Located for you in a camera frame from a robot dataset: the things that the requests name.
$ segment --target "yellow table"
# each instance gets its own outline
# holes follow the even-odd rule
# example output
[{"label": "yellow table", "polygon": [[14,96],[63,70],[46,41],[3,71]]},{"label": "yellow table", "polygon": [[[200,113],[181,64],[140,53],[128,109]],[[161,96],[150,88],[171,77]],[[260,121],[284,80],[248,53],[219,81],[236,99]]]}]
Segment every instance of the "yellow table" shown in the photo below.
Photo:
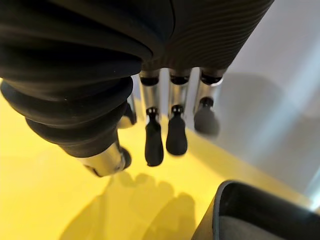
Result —
[{"label": "yellow table", "polygon": [[165,153],[160,166],[148,167],[141,118],[119,130],[131,166],[103,178],[37,136],[2,96],[0,134],[1,240],[189,240],[227,179],[307,204],[281,182],[190,131],[185,156]]}]

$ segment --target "black rubber cap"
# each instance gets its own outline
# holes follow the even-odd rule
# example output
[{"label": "black rubber cap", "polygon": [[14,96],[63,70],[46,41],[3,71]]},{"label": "black rubber cap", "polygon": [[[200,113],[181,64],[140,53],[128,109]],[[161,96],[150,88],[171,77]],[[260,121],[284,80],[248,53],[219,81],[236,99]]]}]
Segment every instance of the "black rubber cap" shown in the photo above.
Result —
[{"label": "black rubber cap", "polygon": [[186,137],[186,124],[180,114],[170,119],[168,124],[168,135],[166,137],[166,150],[176,156],[186,153],[188,141]]},{"label": "black rubber cap", "polygon": [[120,150],[121,150],[123,157],[124,157],[124,160],[125,160],[124,169],[126,169],[131,165],[132,158],[131,158],[130,153],[127,151],[127,149],[125,149],[124,147],[121,146]]},{"label": "black rubber cap", "polygon": [[218,136],[220,131],[219,122],[209,106],[201,108],[194,115],[194,129],[201,134]]},{"label": "black rubber cap", "polygon": [[150,167],[158,166],[164,159],[164,147],[161,139],[161,126],[155,115],[150,115],[150,122],[145,126],[145,160]]}]

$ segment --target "robotic hand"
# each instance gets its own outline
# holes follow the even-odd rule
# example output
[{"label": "robotic hand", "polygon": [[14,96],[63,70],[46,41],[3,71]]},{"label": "robotic hand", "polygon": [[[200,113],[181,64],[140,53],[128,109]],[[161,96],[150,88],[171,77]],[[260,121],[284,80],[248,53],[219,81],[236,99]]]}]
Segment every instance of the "robotic hand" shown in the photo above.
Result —
[{"label": "robotic hand", "polygon": [[[212,134],[213,89],[272,2],[3,0],[1,92],[40,137],[79,158],[96,175],[106,176],[131,161],[117,135],[123,115],[135,123],[127,102],[133,88],[130,76],[142,70],[142,84],[156,93],[154,73],[170,68],[166,149],[183,155],[188,146],[183,113],[190,69],[203,70],[195,129]],[[156,166],[163,160],[160,95],[151,92],[148,98],[145,156]]]}]

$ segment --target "black corrugated bellows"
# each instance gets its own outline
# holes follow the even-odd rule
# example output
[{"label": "black corrugated bellows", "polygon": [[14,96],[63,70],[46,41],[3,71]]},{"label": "black corrugated bellows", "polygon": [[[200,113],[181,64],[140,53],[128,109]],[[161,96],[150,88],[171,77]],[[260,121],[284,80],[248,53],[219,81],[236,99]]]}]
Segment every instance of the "black corrugated bellows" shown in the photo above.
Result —
[{"label": "black corrugated bellows", "polygon": [[162,54],[170,1],[0,2],[1,92],[42,138],[74,157],[103,152],[142,61]]},{"label": "black corrugated bellows", "polygon": [[142,69],[227,69],[273,1],[173,0],[175,30],[165,54]]}]

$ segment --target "black plastic container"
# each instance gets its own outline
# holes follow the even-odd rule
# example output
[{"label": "black plastic container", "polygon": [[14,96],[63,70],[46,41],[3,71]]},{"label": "black plastic container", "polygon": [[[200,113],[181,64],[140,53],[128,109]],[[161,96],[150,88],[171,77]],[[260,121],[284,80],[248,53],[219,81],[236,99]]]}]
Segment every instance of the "black plastic container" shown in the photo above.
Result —
[{"label": "black plastic container", "polygon": [[320,216],[255,187],[223,182],[193,240],[320,240]]}]

